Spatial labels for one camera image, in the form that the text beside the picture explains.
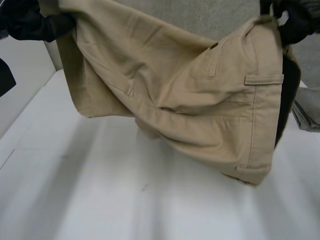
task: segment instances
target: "gloved hand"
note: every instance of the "gloved hand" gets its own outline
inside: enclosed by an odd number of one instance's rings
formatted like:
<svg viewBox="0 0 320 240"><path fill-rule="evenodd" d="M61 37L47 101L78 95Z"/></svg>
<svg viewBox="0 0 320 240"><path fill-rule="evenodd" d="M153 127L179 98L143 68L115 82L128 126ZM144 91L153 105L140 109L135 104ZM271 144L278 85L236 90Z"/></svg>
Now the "gloved hand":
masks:
<svg viewBox="0 0 320 240"><path fill-rule="evenodd" d="M287 22L279 27L283 45L296 44L313 33L320 33L320 0L260 0L260 13L281 18L288 12Z"/></svg>
<svg viewBox="0 0 320 240"><path fill-rule="evenodd" d="M52 42L74 26L67 13L43 17L37 0L4 0L0 6L0 39L9 34L17 40Z"/></svg>

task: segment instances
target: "gray wall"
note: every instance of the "gray wall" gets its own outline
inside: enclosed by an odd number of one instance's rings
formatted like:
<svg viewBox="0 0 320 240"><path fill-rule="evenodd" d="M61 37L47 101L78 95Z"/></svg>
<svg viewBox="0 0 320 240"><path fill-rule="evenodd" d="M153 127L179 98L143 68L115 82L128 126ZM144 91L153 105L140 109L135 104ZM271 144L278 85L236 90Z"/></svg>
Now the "gray wall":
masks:
<svg viewBox="0 0 320 240"><path fill-rule="evenodd" d="M219 40L243 23L259 15L258 0L116 0L187 31ZM302 80L320 87L320 35L294 46L302 68ZM56 50L50 50L57 69L61 63Z"/></svg>

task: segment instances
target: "white surface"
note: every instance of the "white surface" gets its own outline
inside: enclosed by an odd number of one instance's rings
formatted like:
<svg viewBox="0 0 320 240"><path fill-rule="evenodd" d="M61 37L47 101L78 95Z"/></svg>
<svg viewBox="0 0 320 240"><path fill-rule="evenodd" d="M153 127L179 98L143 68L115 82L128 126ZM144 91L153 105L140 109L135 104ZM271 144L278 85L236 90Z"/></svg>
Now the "white surface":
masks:
<svg viewBox="0 0 320 240"><path fill-rule="evenodd" d="M318 137L290 116L250 188L131 118L81 117L59 71L0 140L0 239L318 240Z"/></svg>
<svg viewBox="0 0 320 240"><path fill-rule="evenodd" d="M42 41L3 39L0 41L0 58L8 64L17 82L0 98L1 138L56 70Z"/></svg>

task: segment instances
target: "khaki pants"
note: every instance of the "khaki pants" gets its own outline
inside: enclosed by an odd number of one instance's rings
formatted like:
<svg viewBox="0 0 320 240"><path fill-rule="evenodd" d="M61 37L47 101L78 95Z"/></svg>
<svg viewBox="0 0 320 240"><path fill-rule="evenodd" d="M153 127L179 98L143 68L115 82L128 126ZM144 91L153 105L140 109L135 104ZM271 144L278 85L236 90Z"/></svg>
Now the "khaki pants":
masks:
<svg viewBox="0 0 320 240"><path fill-rule="evenodd" d="M109 0L60 0L59 8L77 21L58 46L80 114L134 116L178 151L262 182L283 82L274 19L251 20L217 42Z"/></svg>

